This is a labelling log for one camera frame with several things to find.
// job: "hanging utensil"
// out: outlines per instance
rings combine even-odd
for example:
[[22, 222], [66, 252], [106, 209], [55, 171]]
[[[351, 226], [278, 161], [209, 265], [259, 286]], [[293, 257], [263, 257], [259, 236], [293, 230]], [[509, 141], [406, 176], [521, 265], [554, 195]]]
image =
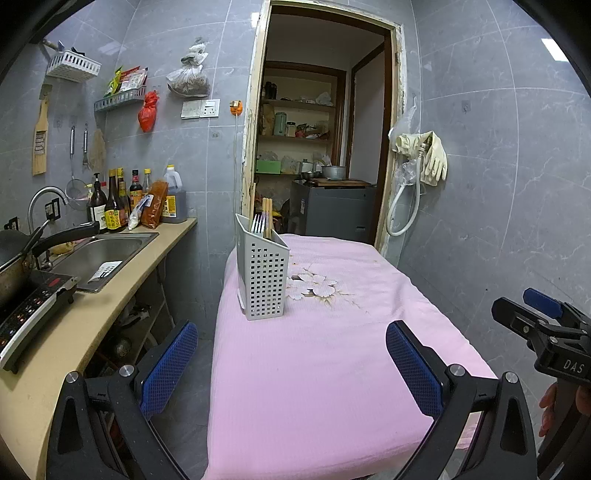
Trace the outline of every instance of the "hanging utensil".
[[41, 93], [39, 95], [41, 108], [39, 110], [39, 120], [35, 125], [35, 133], [33, 135], [33, 175], [39, 175], [47, 171], [47, 130], [49, 129], [47, 110], [49, 108], [49, 94], [52, 88], [53, 85], [49, 83], [41, 85]]
[[72, 125], [70, 132], [70, 167], [72, 169], [72, 179], [66, 186], [66, 196], [68, 203], [74, 210], [86, 210], [88, 203], [88, 188], [82, 180], [74, 178], [74, 139], [76, 137], [76, 127]]
[[85, 167], [88, 166], [88, 124], [86, 124], [84, 127], [84, 147], [82, 155], [82, 164]]

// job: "dried food bag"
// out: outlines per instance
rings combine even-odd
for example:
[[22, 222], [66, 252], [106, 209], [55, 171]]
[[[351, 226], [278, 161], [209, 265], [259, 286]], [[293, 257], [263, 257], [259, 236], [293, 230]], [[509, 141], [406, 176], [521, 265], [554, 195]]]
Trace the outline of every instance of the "dried food bag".
[[202, 72], [203, 61], [207, 58], [205, 43], [200, 39], [189, 49], [189, 53], [181, 59], [183, 64], [178, 70], [166, 75], [168, 88], [174, 93], [184, 97], [209, 96], [209, 80]]
[[151, 131], [156, 121], [156, 102], [158, 102], [158, 92], [153, 90], [146, 93], [144, 97], [144, 106], [138, 113], [139, 125], [144, 133]]
[[150, 187], [148, 195], [153, 197], [151, 202], [144, 205], [142, 225], [154, 229], [160, 223], [160, 216], [164, 209], [166, 195], [168, 195], [168, 182], [162, 179], [156, 180]]

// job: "white hose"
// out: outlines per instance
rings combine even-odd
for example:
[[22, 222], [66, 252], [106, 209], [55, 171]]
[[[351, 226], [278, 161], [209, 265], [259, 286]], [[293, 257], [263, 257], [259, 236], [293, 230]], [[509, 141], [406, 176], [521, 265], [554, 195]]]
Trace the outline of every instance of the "white hose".
[[421, 180], [420, 179], [421, 179], [421, 163], [423, 162], [423, 157], [424, 157], [424, 153], [421, 152], [417, 158], [417, 175], [415, 177], [416, 182], [414, 184], [415, 185], [415, 198], [414, 198], [413, 214], [411, 215], [410, 220], [404, 226], [404, 228], [400, 229], [398, 232], [392, 231], [392, 222], [394, 221], [394, 210], [396, 209], [396, 204], [398, 203], [398, 200], [400, 199], [400, 196], [402, 195], [402, 192], [404, 191], [404, 187], [406, 185], [403, 184], [400, 186], [400, 188], [398, 189], [398, 192], [396, 193], [396, 196], [394, 197], [394, 201], [392, 202], [392, 205], [390, 206], [390, 209], [388, 210], [388, 216], [387, 216], [387, 220], [386, 220], [386, 231], [391, 236], [399, 236], [399, 235], [402, 235], [404, 232], [406, 232], [406, 230], [408, 230], [410, 228], [410, 226], [413, 224], [414, 219], [417, 216], [418, 201], [419, 201], [420, 195], [421, 195]]

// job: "pan handle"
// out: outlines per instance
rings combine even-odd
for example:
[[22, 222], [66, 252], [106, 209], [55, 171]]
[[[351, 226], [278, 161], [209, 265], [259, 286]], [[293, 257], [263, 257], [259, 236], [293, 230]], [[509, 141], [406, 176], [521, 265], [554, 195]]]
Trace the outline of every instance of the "pan handle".
[[33, 247], [33, 256], [38, 257], [44, 251], [49, 250], [56, 245], [65, 244], [66, 242], [75, 242], [93, 235], [98, 235], [100, 232], [100, 223], [83, 223], [76, 228], [58, 232], [55, 235], [43, 238], [35, 247]]
[[43, 230], [45, 230], [45, 227], [47, 226], [47, 224], [49, 223], [49, 220], [46, 220], [43, 225], [38, 226], [35, 231], [33, 232], [33, 234], [30, 236], [29, 241], [27, 242], [27, 244], [25, 245], [25, 247], [22, 249], [22, 255], [25, 256], [27, 253], [29, 253], [29, 250], [31, 248], [33, 248], [35, 246], [35, 244], [39, 241], [39, 239], [41, 238], [41, 235], [43, 235]]

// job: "faucet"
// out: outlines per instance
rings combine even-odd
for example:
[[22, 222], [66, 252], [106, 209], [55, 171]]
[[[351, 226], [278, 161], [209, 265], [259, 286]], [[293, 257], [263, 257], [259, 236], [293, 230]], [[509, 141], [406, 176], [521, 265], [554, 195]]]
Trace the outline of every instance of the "faucet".
[[60, 189], [58, 187], [47, 186], [47, 187], [43, 187], [41, 190], [39, 190], [35, 195], [33, 195], [33, 198], [31, 199], [31, 203], [29, 203], [29, 210], [27, 211], [27, 222], [29, 224], [29, 231], [31, 233], [33, 233], [33, 208], [34, 208], [37, 200], [39, 199], [39, 197], [41, 195], [43, 195], [44, 193], [55, 193], [56, 195], [58, 195], [59, 198], [61, 198], [61, 201], [64, 203], [64, 205], [68, 204], [66, 194], [64, 193], [64, 191], [62, 189]]

